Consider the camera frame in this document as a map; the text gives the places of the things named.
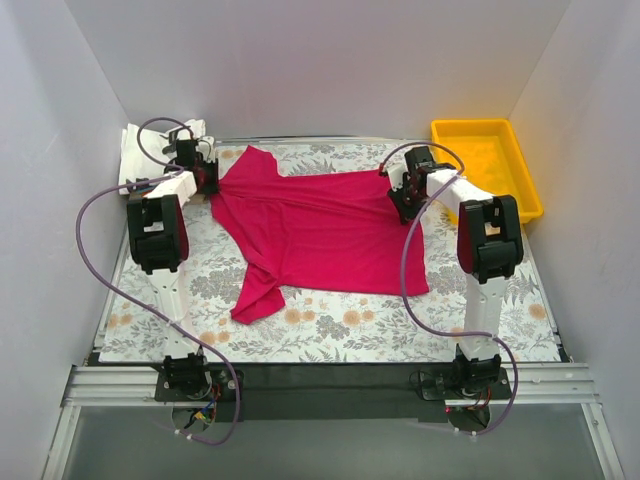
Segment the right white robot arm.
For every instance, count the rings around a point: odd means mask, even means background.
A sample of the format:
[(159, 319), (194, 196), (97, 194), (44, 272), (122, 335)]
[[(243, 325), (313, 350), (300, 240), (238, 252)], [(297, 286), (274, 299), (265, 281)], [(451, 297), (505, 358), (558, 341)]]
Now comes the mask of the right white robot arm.
[(524, 246), (516, 199), (472, 184), (464, 176), (462, 159), (448, 147), (439, 149), (451, 162), (436, 162), (431, 153), (436, 146), (431, 141), (403, 144), (399, 149), (404, 162), (393, 165), (384, 159), (378, 172), (389, 181), (388, 196), (400, 221), (410, 227), (406, 247), (432, 202), (458, 217), (457, 259), (466, 276), (464, 328), (452, 335), (458, 341), (453, 361), (427, 380), (426, 387), (471, 398), (501, 379), (500, 355), (510, 351), (498, 336), (502, 299), (523, 260)]

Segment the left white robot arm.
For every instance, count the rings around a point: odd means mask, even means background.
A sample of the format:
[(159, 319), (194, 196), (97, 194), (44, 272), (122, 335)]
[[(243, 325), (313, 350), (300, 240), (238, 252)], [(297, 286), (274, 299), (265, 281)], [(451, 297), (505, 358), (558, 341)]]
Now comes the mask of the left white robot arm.
[(197, 140), (175, 142), (175, 164), (184, 169), (127, 203), (131, 256), (145, 274), (154, 305), (167, 318), (161, 372), (166, 387), (189, 399), (205, 398), (213, 386), (203, 347), (193, 340), (185, 263), (189, 240), (183, 207), (206, 180), (218, 180), (218, 165), (207, 165)]

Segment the magenta t shirt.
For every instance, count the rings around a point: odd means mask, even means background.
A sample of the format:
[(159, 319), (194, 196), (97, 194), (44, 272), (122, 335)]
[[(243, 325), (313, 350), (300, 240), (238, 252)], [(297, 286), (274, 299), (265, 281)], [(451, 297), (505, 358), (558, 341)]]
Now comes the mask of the magenta t shirt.
[(232, 319), (249, 325), (278, 312), (284, 286), (427, 293), (422, 233), (401, 224), (389, 188), (374, 170), (283, 176), (271, 153), (247, 147), (210, 200), (247, 262)]

